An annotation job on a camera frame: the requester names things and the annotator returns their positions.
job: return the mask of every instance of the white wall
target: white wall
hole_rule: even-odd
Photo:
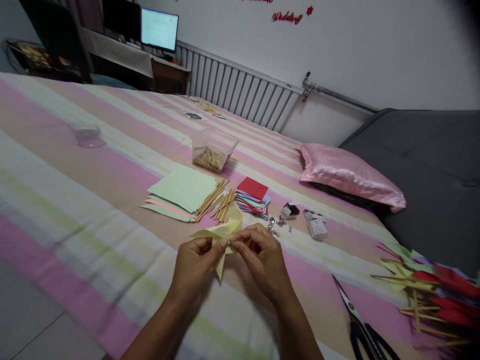
[[[480,108],[479,57],[453,0],[139,3],[178,14],[179,40],[296,86],[311,71],[313,82],[380,109]],[[304,17],[298,25],[272,22],[278,11]],[[338,145],[365,119],[312,94],[282,133]]]
[[[0,42],[8,38],[40,43],[37,33],[19,0],[0,0]],[[7,56],[0,53],[0,72],[14,73]]]

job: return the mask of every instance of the computer desk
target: computer desk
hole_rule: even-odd
[[[86,28],[82,37],[100,74],[139,90],[185,94],[189,69]]]

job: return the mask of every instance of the pillow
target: pillow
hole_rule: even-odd
[[[300,151],[305,159],[300,181],[329,185],[390,205],[392,213],[407,206],[404,193],[393,182],[351,152],[316,143],[302,144]]]

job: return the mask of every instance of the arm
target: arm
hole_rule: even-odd
[[[231,246],[245,260],[256,285],[275,307],[281,358],[323,359],[290,281],[280,243],[260,224],[246,227],[231,241]]]
[[[122,360],[172,359],[200,306],[203,284],[227,247],[211,238],[180,245],[170,289],[160,308],[146,323]]]

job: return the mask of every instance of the tile floor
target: tile floor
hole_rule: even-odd
[[[0,259],[0,360],[101,360],[104,354],[60,306]]]

